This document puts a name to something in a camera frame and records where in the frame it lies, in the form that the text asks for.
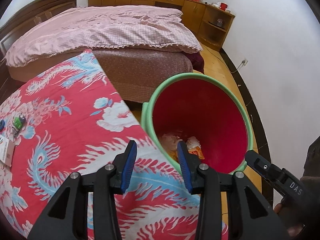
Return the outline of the person's right hand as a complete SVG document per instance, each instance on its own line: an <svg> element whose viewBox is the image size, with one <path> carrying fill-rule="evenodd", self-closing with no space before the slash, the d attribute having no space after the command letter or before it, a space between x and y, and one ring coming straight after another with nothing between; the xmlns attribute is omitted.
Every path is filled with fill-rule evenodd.
<svg viewBox="0 0 320 240"><path fill-rule="evenodd" d="M293 216L293 220L297 220L297 212L292 207L284 206L282 203L278 203L274 207L274 212L278 215L280 215L280 213L286 212L288 215ZM303 224L295 224L294 226L288 228L287 232L291 238L295 238L301 233L303 228Z"/></svg>

